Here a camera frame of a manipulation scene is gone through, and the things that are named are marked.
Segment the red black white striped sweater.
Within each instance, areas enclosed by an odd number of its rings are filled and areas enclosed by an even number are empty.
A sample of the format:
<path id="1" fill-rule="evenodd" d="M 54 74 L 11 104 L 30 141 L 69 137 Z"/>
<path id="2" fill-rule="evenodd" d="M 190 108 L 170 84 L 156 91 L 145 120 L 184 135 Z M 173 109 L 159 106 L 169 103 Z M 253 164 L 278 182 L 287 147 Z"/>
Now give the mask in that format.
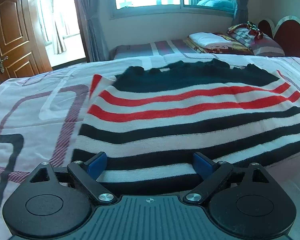
<path id="1" fill-rule="evenodd" d="M 104 152 L 113 194 L 191 190 L 193 155 L 269 166 L 300 153 L 300 89 L 279 70 L 217 59 L 96 74 L 72 159 Z"/>

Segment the white patterned bed sheet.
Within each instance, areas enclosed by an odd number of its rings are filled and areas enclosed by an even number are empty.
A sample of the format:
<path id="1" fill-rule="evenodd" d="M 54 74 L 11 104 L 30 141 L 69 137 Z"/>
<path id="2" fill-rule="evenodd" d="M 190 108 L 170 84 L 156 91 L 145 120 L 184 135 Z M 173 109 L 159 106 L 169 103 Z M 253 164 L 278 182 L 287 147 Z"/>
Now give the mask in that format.
<path id="1" fill-rule="evenodd" d="M 183 62 L 217 59 L 232 67 L 248 64 L 268 72 L 279 70 L 300 89 L 300 58 L 226 54 L 169 54 L 85 63 L 33 77 L 10 79 L 0 85 L 0 239 L 9 239 L 2 207 L 8 197 L 41 162 L 63 166 L 72 161 L 79 129 L 89 109 L 94 75 L 114 77 L 131 66 L 146 70 Z M 300 153 L 266 166 L 296 204 L 290 232 L 300 239 Z"/>

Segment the plaid pillow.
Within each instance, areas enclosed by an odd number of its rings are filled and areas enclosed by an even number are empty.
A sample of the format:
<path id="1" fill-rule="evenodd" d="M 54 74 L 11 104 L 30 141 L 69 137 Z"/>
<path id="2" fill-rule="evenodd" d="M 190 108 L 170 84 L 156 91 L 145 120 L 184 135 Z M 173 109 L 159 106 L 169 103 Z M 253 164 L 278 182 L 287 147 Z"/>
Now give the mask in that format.
<path id="1" fill-rule="evenodd" d="M 263 33 L 263 38 L 255 40 L 253 35 L 248 34 L 247 29 L 241 28 L 236 30 L 232 34 L 228 34 L 236 41 L 251 49 L 255 56 L 267 56 L 267 57 L 284 57 L 285 52 L 282 47 L 275 42 L 267 34 Z"/>

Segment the brown wooden door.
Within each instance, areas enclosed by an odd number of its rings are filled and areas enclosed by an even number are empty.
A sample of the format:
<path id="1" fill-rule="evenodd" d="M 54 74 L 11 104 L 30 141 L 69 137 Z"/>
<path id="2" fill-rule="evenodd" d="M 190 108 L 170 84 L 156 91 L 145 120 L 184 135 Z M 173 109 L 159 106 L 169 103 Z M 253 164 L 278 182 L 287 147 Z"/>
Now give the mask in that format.
<path id="1" fill-rule="evenodd" d="M 35 31 L 28 0 L 0 0 L 0 81 L 52 71 L 43 37 Z"/>

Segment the folded white cloth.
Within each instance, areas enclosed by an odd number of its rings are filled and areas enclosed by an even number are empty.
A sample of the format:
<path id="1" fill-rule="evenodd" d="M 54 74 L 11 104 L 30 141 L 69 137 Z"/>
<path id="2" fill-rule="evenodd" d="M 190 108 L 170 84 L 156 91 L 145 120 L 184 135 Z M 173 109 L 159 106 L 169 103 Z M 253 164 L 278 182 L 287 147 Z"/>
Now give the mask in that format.
<path id="1" fill-rule="evenodd" d="M 189 35 L 189 39 L 197 46 L 212 49 L 214 47 L 224 47 L 232 44 L 231 41 L 213 33 L 194 33 Z"/>

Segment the colourful cloth on pillow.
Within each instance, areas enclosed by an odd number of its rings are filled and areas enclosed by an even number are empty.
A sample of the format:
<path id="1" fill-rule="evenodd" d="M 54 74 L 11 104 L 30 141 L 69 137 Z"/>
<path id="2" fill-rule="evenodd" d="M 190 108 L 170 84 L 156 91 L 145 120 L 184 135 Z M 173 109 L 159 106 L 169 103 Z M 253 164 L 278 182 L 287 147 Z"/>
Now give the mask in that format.
<path id="1" fill-rule="evenodd" d="M 234 33 L 238 29 L 247 29 L 248 34 L 253 35 L 255 40 L 260 40 L 263 38 L 263 32 L 255 25 L 254 23 L 247 21 L 246 23 L 240 23 L 237 25 L 233 25 L 227 29 L 228 34 Z"/>

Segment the red heart-shaped headboard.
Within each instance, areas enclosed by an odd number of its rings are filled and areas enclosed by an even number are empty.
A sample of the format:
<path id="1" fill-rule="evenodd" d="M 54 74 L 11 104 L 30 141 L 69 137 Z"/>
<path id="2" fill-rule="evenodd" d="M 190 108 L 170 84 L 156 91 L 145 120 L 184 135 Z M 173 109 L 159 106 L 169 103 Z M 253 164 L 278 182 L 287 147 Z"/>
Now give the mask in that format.
<path id="1" fill-rule="evenodd" d="M 278 43 L 286 56 L 300 57 L 300 19 L 289 15 L 275 25 L 270 19 L 263 19 L 258 28 Z"/>

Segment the teal blanket at window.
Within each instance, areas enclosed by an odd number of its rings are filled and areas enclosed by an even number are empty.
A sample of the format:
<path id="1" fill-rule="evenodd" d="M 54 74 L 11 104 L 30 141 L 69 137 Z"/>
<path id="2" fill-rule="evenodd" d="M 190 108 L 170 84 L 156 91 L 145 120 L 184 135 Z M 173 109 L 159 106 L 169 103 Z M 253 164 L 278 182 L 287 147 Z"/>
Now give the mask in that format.
<path id="1" fill-rule="evenodd" d="M 201 0 L 197 3 L 198 6 L 212 7 L 217 10 L 234 10 L 235 6 L 229 0 Z"/>

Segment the grey curtain left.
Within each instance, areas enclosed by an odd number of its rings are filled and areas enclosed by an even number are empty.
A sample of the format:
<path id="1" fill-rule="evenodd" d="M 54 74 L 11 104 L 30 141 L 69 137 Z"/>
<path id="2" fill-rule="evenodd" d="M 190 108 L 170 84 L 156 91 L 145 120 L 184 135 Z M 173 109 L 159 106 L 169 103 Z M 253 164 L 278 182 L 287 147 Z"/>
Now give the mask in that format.
<path id="1" fill-rule="evenodd" d="M 92 62 L 107 61 L 109 50 L 99 19 L 98 0 L 78 0 L 82 9 L 83 29 L 88 58 Z"/>

